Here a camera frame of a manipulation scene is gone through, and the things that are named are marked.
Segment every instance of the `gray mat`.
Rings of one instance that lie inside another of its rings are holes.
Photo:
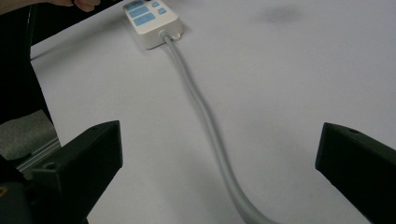
[[[0,125],[0,154],[8,161],[34,153],[58,140],[55,128],[43,111]]]

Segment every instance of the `white table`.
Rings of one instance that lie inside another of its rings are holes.
[[[120,121],[124,166],[90,223],[242,224],[168,48],[139,45],[126,3],[33,47],[63,145]],[[251,201],[280,223],[369,223],[315,159],[324,122],[396,148],[396,2],[165,3]]]

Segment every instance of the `screw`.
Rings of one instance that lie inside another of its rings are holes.
[[[0,187],[0,198],[6,195],[8,192],[8,188],[6,186],[1,186]]]

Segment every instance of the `gray cable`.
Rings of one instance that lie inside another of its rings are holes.
[[[244,191],[242,191],[233,174],[231,164],[227,159],[227,153],[225,151],[224,144],[219,133],[219,128],[207,102],[205,101],[205,98],[199,92],[191,74],[188,72],[186,64],[184,63],[180,54],[172,43],[169,34],[165,31],[160,31],[160,37],[163,38],[169,49],[172,51],[172,54],[178,65],[178,69],[183,76],[184,82],[188,87],[191,97],[198,105],[198,108],[202,113],[205,121],[205,126],[215,149],[215,153],[219,162],[219,167],[226,183],[227,190],[233,200],[234,206],[238,210],[242,219],[244,219],[247,224],[276,224],[274,221],[263,215],[248,199]]]

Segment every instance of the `white device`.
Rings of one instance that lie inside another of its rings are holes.
[[[183,25],[175,12],[161,0],[137,0],[123,7],[126,16],[146,49],[164,43],[159,33],[165,30],[172,39],[183,34]]]

